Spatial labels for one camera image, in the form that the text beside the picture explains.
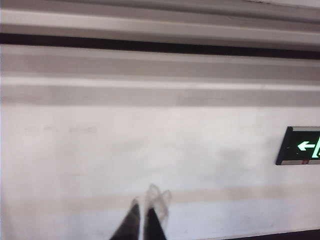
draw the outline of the dark stripe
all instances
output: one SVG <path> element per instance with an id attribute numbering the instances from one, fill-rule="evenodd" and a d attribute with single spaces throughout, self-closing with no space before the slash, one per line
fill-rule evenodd
<path id="1" fill-rule="evenodd" d="M 0 33 L 1 44 L 107 49 L 153 53 L 248 56 L 320 60 L 319 51 L 114 40 L 73 36 Z"/>
<path id="2" fill-rule="evenodd" d="M 233 240 L 319 240 L 319 230 L 296 231 L 263 236 L 235 238 Z"/>

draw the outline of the white arrow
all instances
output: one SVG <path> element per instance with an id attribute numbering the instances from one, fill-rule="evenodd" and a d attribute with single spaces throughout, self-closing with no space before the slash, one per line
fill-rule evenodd
<path id="1" fill-rule="evenodd" d="M 298 145 L 298 148 L 301 150 L 301 151 L 306 151 L 306 148 L 314 148 L 315 145 L 314 144 L 308 144 L 309 142 L 308 141 L 304 141 L 302 143 L 300 143 Z"/>

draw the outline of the emergency exit sign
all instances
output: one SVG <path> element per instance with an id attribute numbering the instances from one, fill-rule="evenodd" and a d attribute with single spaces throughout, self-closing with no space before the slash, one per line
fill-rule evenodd
<path id="1" fill-rule="evenodd" d="M 288 126 L 275 164 L 320 164 L 320 127 Z"/>

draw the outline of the exit sign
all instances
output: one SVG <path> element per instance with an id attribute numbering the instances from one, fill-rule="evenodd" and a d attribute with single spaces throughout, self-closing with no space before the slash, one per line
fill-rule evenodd
<path id="1" fill-rule="evenodd" d="M 320 127 L 288 126 L 275 164 L 320 164 Z"/>

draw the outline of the wall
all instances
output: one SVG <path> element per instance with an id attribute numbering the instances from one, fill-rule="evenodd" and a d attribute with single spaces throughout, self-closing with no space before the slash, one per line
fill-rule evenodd
<path id="1" fill-rule="evenodd" d="M 276 166 L 319 126 L 320 62 L 1 47 L 4 240 L 102 240 L 149 184 L 170 240 L 320 228 L 320 166 Z"/>

